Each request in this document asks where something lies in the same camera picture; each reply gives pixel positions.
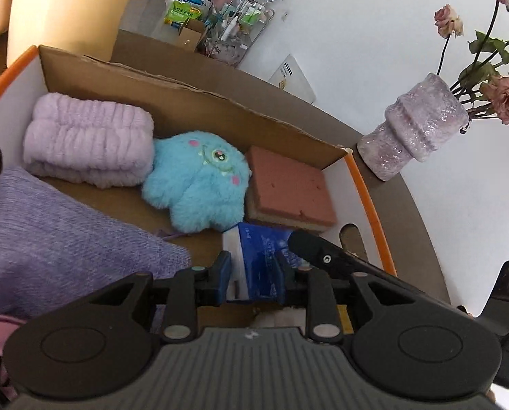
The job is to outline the lilac folded towel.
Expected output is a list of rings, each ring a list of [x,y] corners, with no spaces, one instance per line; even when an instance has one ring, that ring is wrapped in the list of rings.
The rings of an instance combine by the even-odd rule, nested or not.
[[[23,161],[41,177],[100,189],[137,186],[153,168],[153,128],[140,107],[45,94],[26,129]]]

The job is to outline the purple glitter vase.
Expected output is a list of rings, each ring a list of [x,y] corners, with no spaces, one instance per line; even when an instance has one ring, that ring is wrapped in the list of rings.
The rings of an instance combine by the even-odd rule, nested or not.
[[[376,177],[388,181],[411,160],[426,161],[467,124],[465,107],[430,73],[385,109],[382,124],[362,136],[357,150]]]

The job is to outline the pink sponge block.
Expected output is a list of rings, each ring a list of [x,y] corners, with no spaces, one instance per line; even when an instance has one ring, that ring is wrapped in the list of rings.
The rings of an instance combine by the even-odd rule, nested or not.
[[[256,146],[246,158],[252,171],[245,197],[249,221],[315,233],[337,224],[320,169]]]

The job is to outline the yellow thermos jug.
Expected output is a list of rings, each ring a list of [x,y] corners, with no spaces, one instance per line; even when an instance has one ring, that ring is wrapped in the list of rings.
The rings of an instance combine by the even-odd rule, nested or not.
[[[128,0],[13,0],[6,64],[47,45],[108,61]]]

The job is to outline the white router box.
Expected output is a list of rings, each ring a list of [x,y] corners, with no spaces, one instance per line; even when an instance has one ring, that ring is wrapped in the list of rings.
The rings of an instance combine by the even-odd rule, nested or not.
[[[317,97],[293,55],[288,55],[269,79],[269,83],[294,95],[305,103],[313,104]]]

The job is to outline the dried pink flowers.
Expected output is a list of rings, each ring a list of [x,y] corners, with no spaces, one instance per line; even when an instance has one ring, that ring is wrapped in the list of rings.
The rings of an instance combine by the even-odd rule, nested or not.
[[[509,64],[509,40],[493,35],[500,9],[509,11],[509,0],[494,0],[489,27],[476,31],[475,39],[468,43],[472,62],[451,86],[452,95],[463,105],[469,105],[467,123],[459,129],[461,134],[475,120],[499,120],[509,125],[509,73],[503,75],[498,71]]]

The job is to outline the blue tissue pack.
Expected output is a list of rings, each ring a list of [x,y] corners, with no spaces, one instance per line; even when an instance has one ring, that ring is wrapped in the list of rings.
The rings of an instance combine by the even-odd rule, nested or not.
[[[283,264],[308,265],[288,245],[291,230],[239,223],[222,234],[222,248],[231,254],[228,302],[283,303]]]

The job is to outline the purple knit cloth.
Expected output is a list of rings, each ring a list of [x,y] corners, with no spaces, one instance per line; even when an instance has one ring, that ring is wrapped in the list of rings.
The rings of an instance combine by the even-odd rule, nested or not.
[[[187,249],[84,205],[20,167],[0,176],[0,315],[29,319],[136,272],[171,278]]]

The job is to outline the blue monster plush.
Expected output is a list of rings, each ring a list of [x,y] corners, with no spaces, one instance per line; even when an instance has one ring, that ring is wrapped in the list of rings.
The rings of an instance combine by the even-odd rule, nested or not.
[[[144,180],[141,197],[156,209],[168,210],[176,231],[227,231],[243,221],[251,170],[242,152],[200,131],[153,144],[153,170]]]

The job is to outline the white plush bunny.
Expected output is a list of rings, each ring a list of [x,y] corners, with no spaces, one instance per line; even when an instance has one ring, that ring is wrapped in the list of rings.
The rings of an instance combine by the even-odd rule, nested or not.
[[[306,311],[304,308],[285,307],[259,313],[252,328],[298,328],[305,332]]]

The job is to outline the red cardboard box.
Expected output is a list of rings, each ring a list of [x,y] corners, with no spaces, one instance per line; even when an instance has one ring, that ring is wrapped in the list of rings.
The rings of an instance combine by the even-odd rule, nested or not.
[[[137,272],[231,252],[231,304],[281,297],[296,228],[355,224],[395,270],[351,150],[220,95],[47,46],[0,76],[0,315],[52,312]]]

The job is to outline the clutter pile on floor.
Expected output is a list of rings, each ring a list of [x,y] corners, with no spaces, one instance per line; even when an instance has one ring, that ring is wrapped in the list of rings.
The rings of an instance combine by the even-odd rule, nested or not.
[[[152,37],[234,68],[272,21],[283,0],[164,0]]]

